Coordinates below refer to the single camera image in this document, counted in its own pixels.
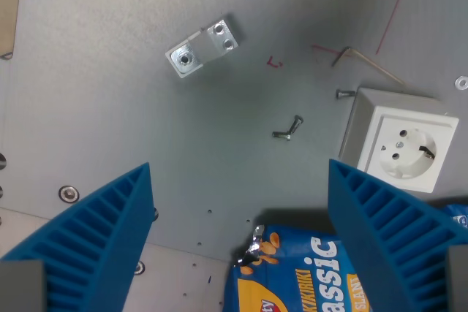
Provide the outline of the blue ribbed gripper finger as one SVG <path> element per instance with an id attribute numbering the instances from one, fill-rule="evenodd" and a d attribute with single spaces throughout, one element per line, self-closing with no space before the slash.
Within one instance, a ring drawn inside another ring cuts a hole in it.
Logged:
<path id="1" fill-rule="evenodd" d="M 145 163 L 49 220 L 1 260 L 43 264 L 47 311 L 122 311 L 154 217 Z"/>
<path id="2" fill-rule="evenodd" d="M 467 230 L 442 211 L 331 159 L 328 215 L 374 311 L 448 311 L 445 257 Z"/>

